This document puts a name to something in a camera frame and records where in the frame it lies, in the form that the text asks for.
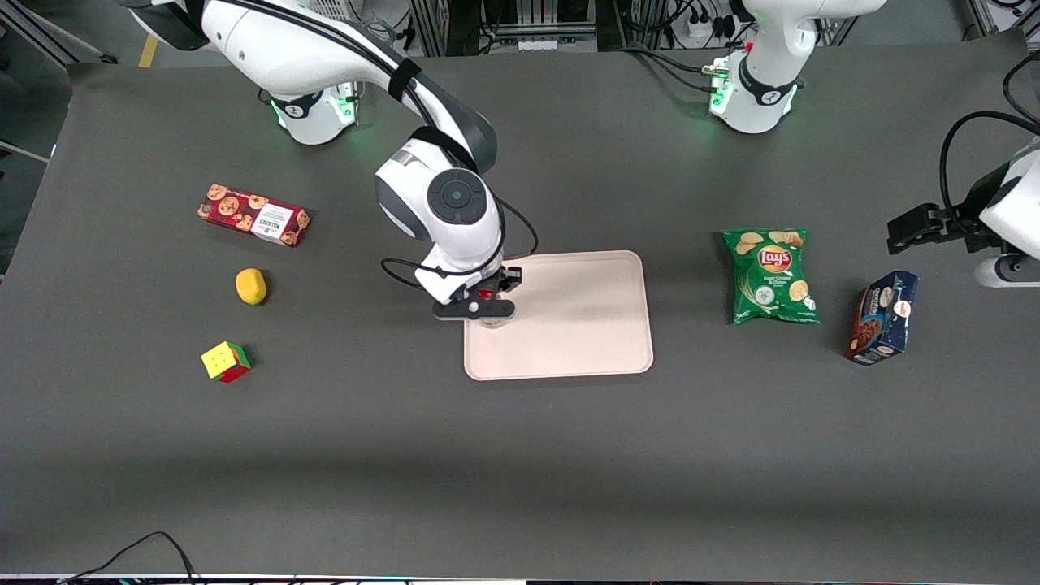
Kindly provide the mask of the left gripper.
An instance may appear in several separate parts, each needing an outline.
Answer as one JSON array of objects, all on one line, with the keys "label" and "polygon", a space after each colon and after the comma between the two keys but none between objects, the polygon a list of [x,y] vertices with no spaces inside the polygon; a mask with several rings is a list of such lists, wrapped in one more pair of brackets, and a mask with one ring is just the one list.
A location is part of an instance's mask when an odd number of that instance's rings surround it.
[{"label": "left gripper", "polygon": [[[937,219],[941,225],[937,231]],[[948,210],[937,211],[934,203],[922,203],[887,223],[889,255],[925,244],[963,240],[967,251],[999,249],[999,255],[981,260],[973,270],[974,281],[984,288],[1039,288],[1038,259],[1003,240],[980,223],[958,223]]]}]

